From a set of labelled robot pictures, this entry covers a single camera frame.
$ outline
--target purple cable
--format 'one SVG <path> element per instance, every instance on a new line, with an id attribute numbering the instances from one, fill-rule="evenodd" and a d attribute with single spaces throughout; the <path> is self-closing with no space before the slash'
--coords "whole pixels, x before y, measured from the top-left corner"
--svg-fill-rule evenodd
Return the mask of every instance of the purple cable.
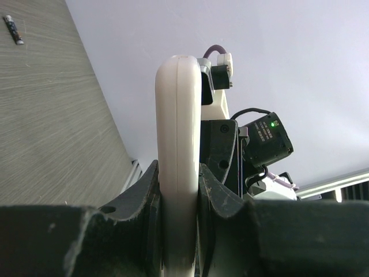
<path id="1" fill-rule="evenodd" d="M 227 51 L 224 49 L 224 47 L 218 45 L 218 44 L 214 44 L 213 46 L 210 46 L 209 49 L 207 49 L 207 51 L 204 54 L 204 58 L 209 58 L 210 54 L 214 51 L 219 52 L 219 54 L 225 54 L 227 53 Z"/>
<path id="2" fill-rule="evenodd" d="M 268 177 L 270 179 L 272 179 L 274 182 L 276 182 L 276 183 L 278 183 L 278 184 L 280 184 L 282 186 L 285 186 L 286 188 L 289 188 L 289 189 L 298 189 L 298 187 L 293 186 L 293 185 L 291 185 L 289 183 L 286 183 L 285 181 L 283 181 L 283 180 L 281 180 L 279 178 L 276 178 L 276 176 L 273 173 L 268 172 Z"/>

